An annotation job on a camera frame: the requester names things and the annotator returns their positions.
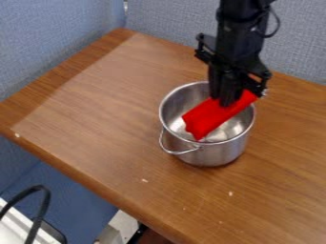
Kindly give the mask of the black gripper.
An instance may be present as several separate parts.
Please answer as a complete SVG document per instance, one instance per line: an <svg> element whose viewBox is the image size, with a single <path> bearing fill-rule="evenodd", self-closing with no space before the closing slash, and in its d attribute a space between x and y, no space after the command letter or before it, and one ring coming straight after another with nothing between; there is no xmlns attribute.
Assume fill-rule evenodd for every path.
<svg viewBox="0 0 326 244"><path fill-rule="evenodd" d="M271 71L259 58L265 25L219 25L215 36L199 33L195 56L207 64L210 96L229 107L249 90L263 96Z"/></svg>

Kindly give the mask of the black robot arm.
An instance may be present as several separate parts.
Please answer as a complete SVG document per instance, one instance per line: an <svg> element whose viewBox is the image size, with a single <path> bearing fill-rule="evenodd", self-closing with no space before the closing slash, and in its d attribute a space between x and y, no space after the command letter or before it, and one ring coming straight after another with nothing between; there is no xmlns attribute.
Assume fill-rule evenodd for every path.
<svg viewBox="0 0 326 244"><path fill-rule="evenodd" d="M263 42L281 28L275 0L221 0L217 35L199 33L195 56L207 64L210 97L229 107L246 90L263 96L271 71L262 63Z"/></svg>

